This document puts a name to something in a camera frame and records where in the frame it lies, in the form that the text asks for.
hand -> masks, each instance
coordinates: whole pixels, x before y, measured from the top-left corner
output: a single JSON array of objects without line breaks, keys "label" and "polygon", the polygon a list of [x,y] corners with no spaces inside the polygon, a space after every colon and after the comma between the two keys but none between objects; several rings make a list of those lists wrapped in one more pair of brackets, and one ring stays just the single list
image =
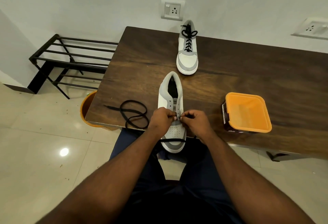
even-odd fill
[{"label": "hand", "polygon": [[215,132],[211,128],[210,122],[203,111],[185,111],[182,113],[180,121],[186,124],[204,144],[206,144],[206,141],[208,140],[207,137],[215,135]]},{"label": "hand", "polygon": [[166,134],[172,122],[175,120],[176,112],[161,107],[154,111],[147,130],[156,133],[159,137],[158,139],[160,139]]}]

electrical outlet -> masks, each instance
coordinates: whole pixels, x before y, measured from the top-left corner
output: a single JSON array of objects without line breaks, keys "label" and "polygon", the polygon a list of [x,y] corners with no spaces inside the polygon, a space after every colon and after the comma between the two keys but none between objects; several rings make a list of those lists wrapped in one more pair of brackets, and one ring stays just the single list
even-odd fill
[{"label": "electrical outlet", "polygon": [[161,0],[161,18],[182,21],[185,1]]},{"label": "electrical outlet", "polygon": [[328,19],[307,18],[292,35],[314,39],[328,39]]}]

shoe insole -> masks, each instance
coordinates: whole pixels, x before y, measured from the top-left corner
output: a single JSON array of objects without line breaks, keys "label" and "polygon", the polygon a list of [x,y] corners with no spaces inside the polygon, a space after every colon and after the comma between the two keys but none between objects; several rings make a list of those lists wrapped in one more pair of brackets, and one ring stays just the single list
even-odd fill
[{"label": "shoe insole", "polygon": [[169,81],[167,91],[172,96],[172,98],[178,98],[178,89],[176,88],[176,83],[175,83],[173,77],[171,77],[171,79]]}]

forearm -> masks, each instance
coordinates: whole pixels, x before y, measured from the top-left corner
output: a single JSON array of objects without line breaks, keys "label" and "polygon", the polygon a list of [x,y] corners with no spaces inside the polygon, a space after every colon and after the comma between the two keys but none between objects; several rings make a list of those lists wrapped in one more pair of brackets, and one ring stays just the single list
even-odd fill
[{"label": "forearm", "polygon": [[234,206],[246,223],[313,223],[297,204],[216,135],[207,137],[205,143]]},{"label": "forearm", "polygon": [[64,215],[85,223],[114,221],[129,199],[158,139],[151,130],[144,132],[123,152],[88,176],[41,221],[49,223]]}]

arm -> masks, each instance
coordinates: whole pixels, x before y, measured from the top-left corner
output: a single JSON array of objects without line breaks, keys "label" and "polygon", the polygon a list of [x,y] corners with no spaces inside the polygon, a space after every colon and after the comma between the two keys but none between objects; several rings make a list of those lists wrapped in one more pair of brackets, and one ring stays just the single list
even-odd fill
[{"label": "arm", "polygon": [[176,113],[154,111],[149,127],[135,142],[78,185],[43,223],[112,223],[118,217],[157,141],[165,135]]},{"label": "arm", "polygon": [[224,187],[246,223],[314,223],[287,195],[217,137],[204,112],[189,110],[181,116],[181,122],[207,145]]}]

